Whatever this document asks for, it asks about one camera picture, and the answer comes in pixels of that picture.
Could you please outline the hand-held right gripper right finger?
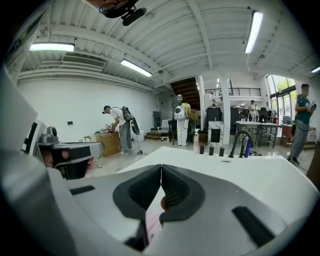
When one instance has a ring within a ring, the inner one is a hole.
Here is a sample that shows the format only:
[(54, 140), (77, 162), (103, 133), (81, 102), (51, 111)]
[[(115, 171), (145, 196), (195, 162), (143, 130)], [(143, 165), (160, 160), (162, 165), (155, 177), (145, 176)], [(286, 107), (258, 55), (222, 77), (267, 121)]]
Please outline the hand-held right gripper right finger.
[(152, 256), (274, 256), (298, 231), (230, 181), (165, 164), (161, 185), (168, 209)]

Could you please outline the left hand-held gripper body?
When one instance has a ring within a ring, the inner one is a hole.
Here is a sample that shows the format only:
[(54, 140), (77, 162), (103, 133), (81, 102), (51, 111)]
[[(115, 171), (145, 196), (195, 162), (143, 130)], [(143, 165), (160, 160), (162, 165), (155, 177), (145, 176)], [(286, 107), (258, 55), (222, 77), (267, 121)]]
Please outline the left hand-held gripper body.
[(0, 179), (48, 179), (39, 145), (58, 143), (54, 127), (37, 120), (37, 112), (13, 85), (5, 67), (0, 68)]

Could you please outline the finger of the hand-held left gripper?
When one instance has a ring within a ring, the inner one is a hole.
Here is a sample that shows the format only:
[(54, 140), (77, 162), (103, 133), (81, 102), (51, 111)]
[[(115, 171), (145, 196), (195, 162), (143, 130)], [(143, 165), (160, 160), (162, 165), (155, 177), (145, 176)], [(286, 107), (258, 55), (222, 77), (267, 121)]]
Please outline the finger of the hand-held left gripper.
[(53, 146), (53, 168), (66, 180), (84, 178), (89, 160), (104, 151), (101, 142), (68, 142)]

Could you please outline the person's left hand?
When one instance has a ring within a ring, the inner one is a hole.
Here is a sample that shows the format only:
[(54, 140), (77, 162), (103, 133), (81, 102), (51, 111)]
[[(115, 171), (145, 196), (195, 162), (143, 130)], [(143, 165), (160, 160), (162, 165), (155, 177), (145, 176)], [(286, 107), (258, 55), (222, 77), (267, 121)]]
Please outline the person's left hand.
[[(41, 152), (41, 155), (46, 167), (53, 168), (55, 166), (53, 156), (50, 151), (44, 150)], [(65, 160), (69, 158), (69, 152), (65, 149), (61, 151), (60, 155)]]

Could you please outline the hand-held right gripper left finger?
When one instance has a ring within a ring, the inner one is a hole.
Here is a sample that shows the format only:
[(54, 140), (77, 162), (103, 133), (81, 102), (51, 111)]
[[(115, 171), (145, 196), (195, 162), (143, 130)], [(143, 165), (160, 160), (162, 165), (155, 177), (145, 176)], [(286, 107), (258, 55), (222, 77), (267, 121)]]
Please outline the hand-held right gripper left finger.
[(146, 213), (160, 165), (78, 180), (40, 163), (29, 173), (29, 233), (51, 255), (153, 255)]

